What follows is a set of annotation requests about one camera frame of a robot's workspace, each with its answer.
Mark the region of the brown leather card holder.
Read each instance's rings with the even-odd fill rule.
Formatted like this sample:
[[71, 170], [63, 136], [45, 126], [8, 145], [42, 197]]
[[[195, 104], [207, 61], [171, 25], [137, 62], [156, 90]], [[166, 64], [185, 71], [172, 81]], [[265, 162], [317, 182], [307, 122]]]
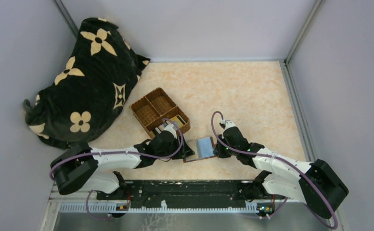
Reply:
[[216, 157], [213, 154], [215, 144], [212, 137], [190, 140], [186, 142], [186, 145], [191, 149], [191, 151], [189, 152], [189, 154], [185, 153], [183, 159], [184, 163]]

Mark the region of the brown woven divided basket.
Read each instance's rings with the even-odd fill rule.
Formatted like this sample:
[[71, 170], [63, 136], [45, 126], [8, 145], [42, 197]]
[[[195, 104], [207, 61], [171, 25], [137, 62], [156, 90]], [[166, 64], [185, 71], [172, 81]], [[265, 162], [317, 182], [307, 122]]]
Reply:
[[181, 108], [168, 96], [162, 88], [156, 88], [130, 106], [136, 119], [150, 138], [154, 138], [153, 129], [163, 123], [164, 118], [180, 115], [186, 125], [180, 128], [182, 133], [190, 130], [190, 120]]

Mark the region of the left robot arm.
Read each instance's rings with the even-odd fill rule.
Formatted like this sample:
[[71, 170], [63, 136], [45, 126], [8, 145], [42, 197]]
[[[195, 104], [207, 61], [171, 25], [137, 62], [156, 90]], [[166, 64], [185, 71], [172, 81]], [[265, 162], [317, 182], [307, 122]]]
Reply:
[[104, 150], [79, 142], [52, 161], [50, 178], [61, 195], [95, 190], [121, 199], [127, 186], [118, 168], [144, 168], [156, 160], [178, 160], [194, 154], [184, 137], [174, 131], [164, 131], [126, 149]]

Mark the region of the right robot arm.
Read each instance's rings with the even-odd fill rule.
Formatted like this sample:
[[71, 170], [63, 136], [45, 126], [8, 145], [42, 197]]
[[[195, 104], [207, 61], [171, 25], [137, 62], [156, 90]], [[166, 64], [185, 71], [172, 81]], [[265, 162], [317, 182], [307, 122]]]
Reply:
[[214, 154], [219, 158], [235, 156], [243, 165], [261, 171], [255, 178], [254, 193], [259, 198], [270, 194], [304, 203], [314, 214], [329, 219], [349, 190], [330, 165], [298, 161], [277, 154], [264, 145], [248, 142], [236, 125], [223, 125]]

